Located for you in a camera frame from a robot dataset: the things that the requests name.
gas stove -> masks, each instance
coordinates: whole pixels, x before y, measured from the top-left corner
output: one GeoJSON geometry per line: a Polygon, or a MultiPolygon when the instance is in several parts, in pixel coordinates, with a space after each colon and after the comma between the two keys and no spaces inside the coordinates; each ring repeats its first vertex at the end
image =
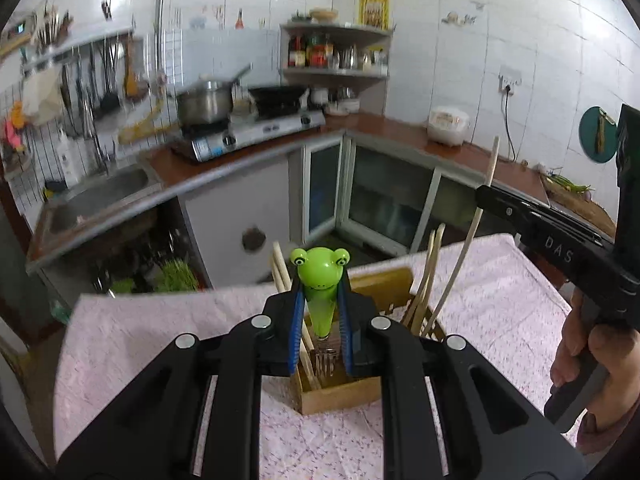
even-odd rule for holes
{"type": "Polygon", "coordinates": [[[323,124],[324,114],[319,111],[298,112],[274,119],[257,116],[232,117],[222,131],[219,125],[210,129],[201,126],[197,130],[183,131],[183,138],[173,145],[173,149],[192,160],[204,162],[264,140],[302,132],[323,124]]]}

table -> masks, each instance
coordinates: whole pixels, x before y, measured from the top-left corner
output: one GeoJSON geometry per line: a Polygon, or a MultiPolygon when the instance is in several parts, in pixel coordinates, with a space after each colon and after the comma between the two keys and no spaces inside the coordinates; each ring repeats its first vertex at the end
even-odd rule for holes
{"type": "MultiPolygon", "coordinates": [[[[432,293],[435,302],[461,244],[443,248],[432,293]]],[[[409,266],[414,292],[425,254],[350,271],[351,275],[409,266]]],[[[196,294],[107,298],[83,296],[67,329],[54,391],[56,456],[176,335],[222,333],[261,311],[271,284],[196,294]]],[[[539,410],[548,397],[548,371],[569,306],[509,235],[477,238],[440,322],[464,335],[539,410]]],[[[301,416],[289,380],[264,378],[260,415],[262,478],[382,478],[380,402],[354,410],[301,416]]],[[[575,440],[574,427],[569,434],[575,440]]]]}

green cutting board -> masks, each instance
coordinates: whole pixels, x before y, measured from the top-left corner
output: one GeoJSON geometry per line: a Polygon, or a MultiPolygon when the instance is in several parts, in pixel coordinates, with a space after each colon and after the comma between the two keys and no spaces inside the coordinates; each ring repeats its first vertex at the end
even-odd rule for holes
{"type": "Polygon", "coordinates": [[[594,106],[589,108],[580,120],[580,144],[584,153],[594,162],[604,163],[616,154],[618,143],[616,142],[617,126],[604,121],[604,150],[602,153],[596,153],[596,134],[598,133],[598,117],[600,115],[600,107],[594,106]]]}

green frog figurine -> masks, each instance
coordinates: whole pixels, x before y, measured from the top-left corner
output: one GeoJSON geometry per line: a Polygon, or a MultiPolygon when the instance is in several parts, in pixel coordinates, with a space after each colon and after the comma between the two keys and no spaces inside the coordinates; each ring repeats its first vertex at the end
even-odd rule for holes
{"type": "Polygon", "coordinates": [[[343,267],[349,263],[349,253],[345,249],[332,251],[314,247],[308,251],[294,249],[290,258],[298,268],[314,332],[319,338],[325,338],[331,332],[338,283],[343,267]]]}

cabinet door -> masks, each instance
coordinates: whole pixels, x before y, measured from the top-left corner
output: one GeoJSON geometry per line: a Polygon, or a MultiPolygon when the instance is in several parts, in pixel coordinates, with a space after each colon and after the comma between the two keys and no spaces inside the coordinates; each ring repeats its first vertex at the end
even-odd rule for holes
{"type": "Polygon", "coordinates": [[[289,165],[279,158],[213,182],[182,199],[212,286],[256,283],[273,243],[289,248],[289,165]]]}
{"type": "MultiPolygon", "coordinates": [[[[429,234],[441,223],[447,226],[442,237],[443,246],[463,241],[475,212],[476,188],[442,175],[419,250],[427,250],[429,234]]],[[[508,222],[484,211],[476,237],[495,233],[515,234],[515,230],[508,222]]]]}
{"type": "Polygon", "coordinates": [[[407,254],[423,228],[433,170],[358,145],[351,165],[343,227],[383,251],[407,254]]]}
{"type": "Polygon", "coordinates": [[[342,141],[305,147],[304,243],[335,228],[342,141]]]}

